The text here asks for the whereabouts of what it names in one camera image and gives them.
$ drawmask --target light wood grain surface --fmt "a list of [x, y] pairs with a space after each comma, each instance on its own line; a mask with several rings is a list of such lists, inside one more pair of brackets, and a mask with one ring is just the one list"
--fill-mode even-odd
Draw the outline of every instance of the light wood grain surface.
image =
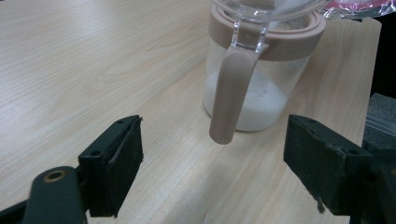
[[271, 128], [208, 136], [209, 0], [0, 2], [0, 210], [113, 121], [143, 117], [144, 162], [119, 217], [89, 223], [348, 223], [283, 162], [288, 114], [361, 144], [380, 24], [329, 21]]

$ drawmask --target white liquid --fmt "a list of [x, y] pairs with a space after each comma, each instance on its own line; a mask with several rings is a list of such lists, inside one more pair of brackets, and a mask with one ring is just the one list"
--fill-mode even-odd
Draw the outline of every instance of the white liquid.
[[[212, 73], [206, 79], [204, 107], [210, 115], [213, 111], [218, 75]], [[254, 132], [268, 128], [279, 119], [288, 99], [271, 79], [253, 72], [236, 130]]]

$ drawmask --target beige lid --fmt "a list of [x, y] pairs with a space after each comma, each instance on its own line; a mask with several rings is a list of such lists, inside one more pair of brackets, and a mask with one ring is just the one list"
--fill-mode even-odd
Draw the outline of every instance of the beige lid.
[[[308, 25], [299, 30], [269, 30], [265, 35], [268, 50], [260, 57], [265, 61], [290, 61], [311, 54], [317, 46], [326, 26], [326, 21], [317, 12], [306, 16]], [[211, 8], [209, 35], [223, 48], [231, 45], [233, 18], [215, 5]]]

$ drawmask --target pitcher handle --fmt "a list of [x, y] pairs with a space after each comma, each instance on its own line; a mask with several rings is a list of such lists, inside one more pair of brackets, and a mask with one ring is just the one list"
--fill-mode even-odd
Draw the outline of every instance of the pitcher handle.
[[233, 140], [254, 67], [267, 49], [268, 45], [263, 45], [260, 52], [228, 47], [219, 70], [209, 129], [216, 143], [226, 145]]

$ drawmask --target dark background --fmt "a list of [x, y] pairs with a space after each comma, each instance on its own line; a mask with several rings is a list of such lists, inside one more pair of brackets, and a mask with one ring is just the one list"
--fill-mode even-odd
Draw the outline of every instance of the dark background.
[[374, 18], [382, 24], [371, 95], [379, 93], [396, 99], [396, 12]]

